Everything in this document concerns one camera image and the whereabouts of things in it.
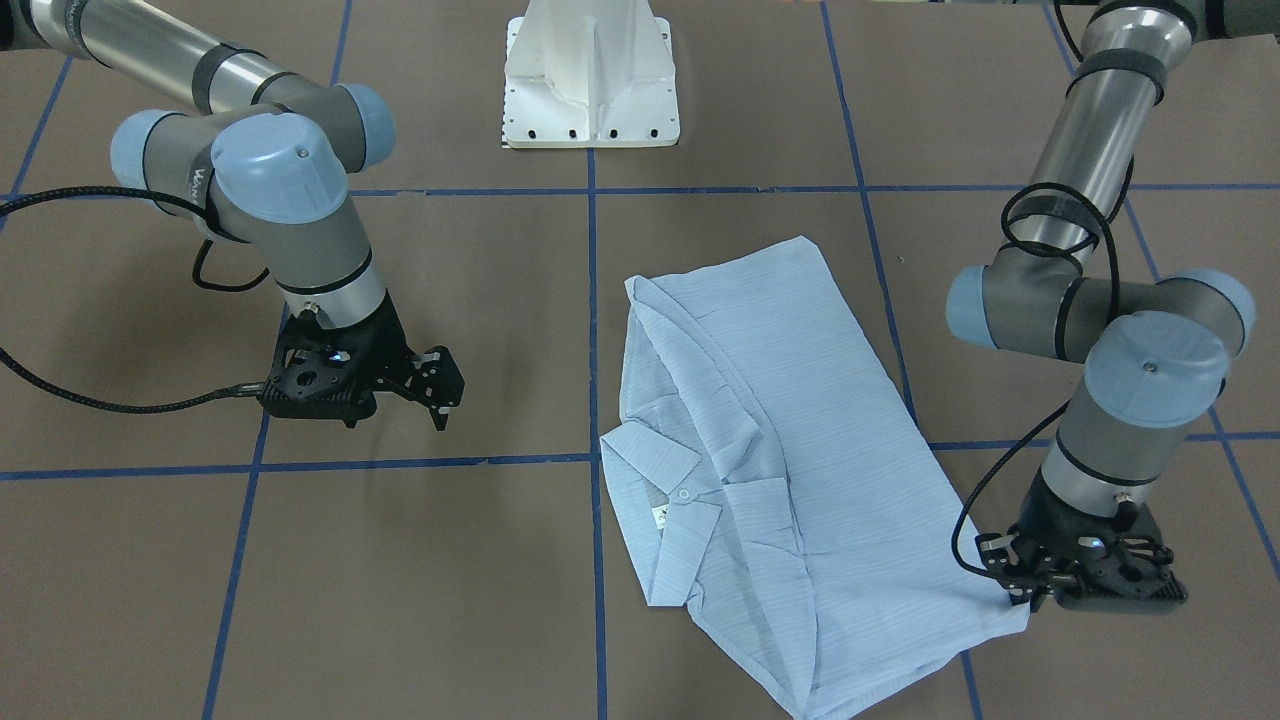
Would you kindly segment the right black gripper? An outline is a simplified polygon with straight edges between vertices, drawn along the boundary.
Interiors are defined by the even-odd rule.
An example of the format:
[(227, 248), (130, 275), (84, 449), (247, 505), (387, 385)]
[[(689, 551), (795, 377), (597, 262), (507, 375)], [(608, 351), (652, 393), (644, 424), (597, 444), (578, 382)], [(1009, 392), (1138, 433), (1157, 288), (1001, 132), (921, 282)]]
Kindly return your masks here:
[(285, 320), (257, 393), (268, 415), (338, 420), (353, 428), (378, 410), (376, 392), (415, 400), (412, 351), (389, 293), (353, 325), (326, 329), (320, 319), (321, 307), (306, 304)]

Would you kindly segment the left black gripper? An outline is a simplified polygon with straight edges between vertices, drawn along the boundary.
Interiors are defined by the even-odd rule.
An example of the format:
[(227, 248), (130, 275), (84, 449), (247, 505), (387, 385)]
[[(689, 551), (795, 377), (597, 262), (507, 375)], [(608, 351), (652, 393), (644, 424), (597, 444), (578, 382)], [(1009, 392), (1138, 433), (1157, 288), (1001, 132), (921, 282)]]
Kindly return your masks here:
[(1015, 583), (1037, 611), (1046, 598), (1080, 612), (1172, 612), (1188, 591), (1144, 505), (1112, 518), (1080, 512), (1036, 477), (1015, 524)]

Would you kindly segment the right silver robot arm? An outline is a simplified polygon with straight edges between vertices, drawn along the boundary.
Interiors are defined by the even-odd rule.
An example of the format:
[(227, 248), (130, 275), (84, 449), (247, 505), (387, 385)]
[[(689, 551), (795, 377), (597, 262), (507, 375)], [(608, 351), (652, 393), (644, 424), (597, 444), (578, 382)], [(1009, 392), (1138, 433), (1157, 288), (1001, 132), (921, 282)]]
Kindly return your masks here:
[(317, 85), (143, 1), (5, 1), (3, 49), (64, 53), (189, 104), (125, 119), (111, 169), (119, 195), (261, 254), (289, 316), (268, 378), (238, 395), (347, 427), (379, 389), (410, 396), (416, 361), (349, 196), (396, 146), (376, 92)]

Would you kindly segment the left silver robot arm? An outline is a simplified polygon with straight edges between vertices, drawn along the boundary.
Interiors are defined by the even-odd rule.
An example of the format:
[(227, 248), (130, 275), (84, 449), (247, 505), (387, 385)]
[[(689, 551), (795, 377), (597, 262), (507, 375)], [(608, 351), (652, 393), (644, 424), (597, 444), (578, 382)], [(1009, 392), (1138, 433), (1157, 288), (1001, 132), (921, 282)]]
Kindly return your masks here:
[(1004, 245), (948, 291), (957, 338), (1083, 366), (1048, 416), (1053, 441), (1018, 520), (978, 536), (978, 561), (963, 564), (1015, 606), (1167, 614), (1187, 601), (1148, 498), (1221, 395), (1256, 304), (1215, 270), (1121, 281), (1111, 224), (1140, 132), (1192, 47), (1276, 32), (1274, 1), (1101, 3), (1032, 181), (1001, 211)]

